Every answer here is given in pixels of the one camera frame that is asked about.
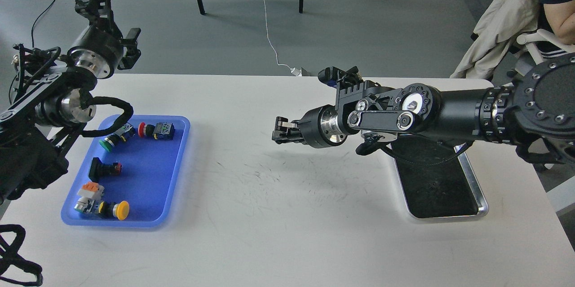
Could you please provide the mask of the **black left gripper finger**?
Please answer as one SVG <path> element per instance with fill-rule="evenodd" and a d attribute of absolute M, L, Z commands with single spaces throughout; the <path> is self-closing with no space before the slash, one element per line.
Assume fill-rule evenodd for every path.
<path fill-rule="evenodd" d="M 141 33 L 140 28 L 131 28 L 128 34 L 121 39 L 121 45 L 126 49 L 124 56 L 118 64 L 118 70 L 130 70 L 134 67 L 141 56 L 141 50 L 138 49 L 137 39 Z"/>
<path fill-rule="evenodd" d="M 75 11 L 89 20 L 89 25 L 121 39 L 123 34 L 114 21 L 111 0 L 75 0 Z"/>

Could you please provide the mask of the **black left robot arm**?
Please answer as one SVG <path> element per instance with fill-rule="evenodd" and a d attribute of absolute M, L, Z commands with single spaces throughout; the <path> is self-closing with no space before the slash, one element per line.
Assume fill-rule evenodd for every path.
<path fill-rule="evenodd" d="M 16 97 L 0 122 L 1 203 L 27 189 L 45 189 L 66 174 L 66 154 L 78 137 L 109 135 L 132 117 L 128 102 L 91 94 L 99 79 L 131 69 L 141 56 L 141 29 L 123 35 L 111 1 L 75 1 L 89 25 L 66 52 L 14 45 Z"/>

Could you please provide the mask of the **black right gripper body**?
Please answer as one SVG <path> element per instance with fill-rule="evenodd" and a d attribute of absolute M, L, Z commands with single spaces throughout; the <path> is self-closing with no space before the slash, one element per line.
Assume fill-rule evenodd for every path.
<path fill-rule="evenodd" d="M 338 113 L 333 105 L 312 109 L 294 121 L 306 145 L 313 148 L 329 148 L 342 145 L 347 136 L 337 122 Z"/>

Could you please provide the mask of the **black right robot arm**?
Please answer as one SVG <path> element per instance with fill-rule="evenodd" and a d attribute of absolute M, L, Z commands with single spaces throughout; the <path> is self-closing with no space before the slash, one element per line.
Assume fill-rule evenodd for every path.
<path fill-rule="evenodd" d="M 277 117 L 272 140 L 313 148 L 343 144 L 360 133 L 357 154 L 384 150 L 415 135 L 447 144 L 462 154 L 475 141 L 509 144 L 531 164 L 574 163 L 574 55 L 544 61 L 509 86 L 440 91 L 423 83 L 403 88 L 363 80 L 357 67 L 325 68 L 318 80 L 336 89 L 335 105 L 312 109 L 301 119 Z"/>

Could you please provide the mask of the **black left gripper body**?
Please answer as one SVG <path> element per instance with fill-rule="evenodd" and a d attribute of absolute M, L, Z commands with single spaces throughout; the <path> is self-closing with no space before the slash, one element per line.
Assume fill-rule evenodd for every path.
<path fill-rule="evenodd" d="M 107 79 L 116 70 L 131 68 L 131 62 L 124 56 L 122 39 L 123 34 L 119 29 L 103 31 L 89 26 L 76 39 L 67 55 L 73 66 L 92 72 L 97 79 Z"/>

